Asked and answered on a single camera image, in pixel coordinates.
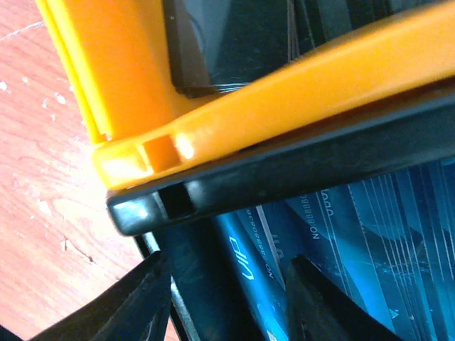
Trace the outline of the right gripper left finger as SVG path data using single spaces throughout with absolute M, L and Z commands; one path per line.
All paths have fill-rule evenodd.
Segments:
M 170 307 L 170 268 L 156 251 L 96 299 L 33 339 L 163 340 Z

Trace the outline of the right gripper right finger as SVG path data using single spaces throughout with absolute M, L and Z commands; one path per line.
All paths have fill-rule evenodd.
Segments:
M 286 293 L 290 340 L 399 340 L 302 255 L 291 260 Z

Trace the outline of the blue credit card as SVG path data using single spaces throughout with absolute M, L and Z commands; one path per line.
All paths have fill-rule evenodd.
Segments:
M 454 339 L 454 161 L 260 205 L 282 269 L 305 256 L 403 340 Z
M 266 340 L 288 340 L 284 279 L 257 207 L 213 218 L 255 322 Z

